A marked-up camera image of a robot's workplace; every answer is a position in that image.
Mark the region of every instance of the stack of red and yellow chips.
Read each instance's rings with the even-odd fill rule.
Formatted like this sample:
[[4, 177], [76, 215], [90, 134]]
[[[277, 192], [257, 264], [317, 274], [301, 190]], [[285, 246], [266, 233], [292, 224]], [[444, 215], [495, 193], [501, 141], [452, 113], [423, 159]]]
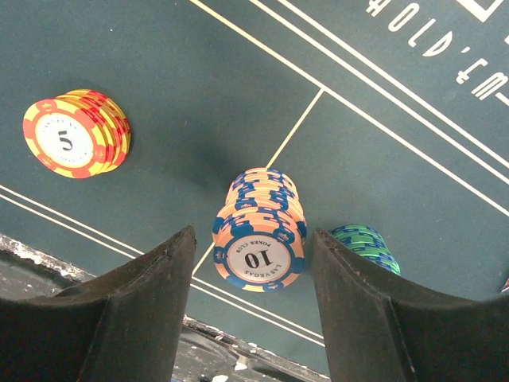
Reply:
[[129, 152], [131, 129], [106, 95], [73, 90], [29, 107], [23, 132], [30, 150], [51, 171], [86, 178], [119, 167]]

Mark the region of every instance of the number 5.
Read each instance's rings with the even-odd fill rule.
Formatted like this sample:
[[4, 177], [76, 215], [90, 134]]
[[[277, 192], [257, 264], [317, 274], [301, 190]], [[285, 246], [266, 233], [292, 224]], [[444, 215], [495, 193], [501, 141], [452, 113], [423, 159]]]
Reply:
[[493, 3], [488, 7], [488, 9], [483, 8], [479, 4], [477, 4], [476, 0], [456, 0], [462, 6], [464, 6], [467, 11], [473, 14], [482, 22], [488, 20], [490, 16], [492, 16], [496, 9], [503, 3], [503, 0], [493, 0]]

